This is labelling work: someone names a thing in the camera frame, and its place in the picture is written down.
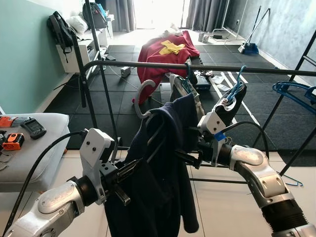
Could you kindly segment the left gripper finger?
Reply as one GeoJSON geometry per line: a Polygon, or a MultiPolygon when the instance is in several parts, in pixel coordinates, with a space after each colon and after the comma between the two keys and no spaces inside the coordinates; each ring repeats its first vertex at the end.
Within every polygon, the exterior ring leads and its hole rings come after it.
{"type": "Polygon", "coordinates": [[[148,164],[147,159],[122,159],[118,161],[118,172],[133,173],[136,169],[148,164]]]}
{"type": "Polygon", "coordinates": [[[148,165],[136,165],[131,171],[124,172],[122,182],[147,182],[150,178],[148,165]]]}

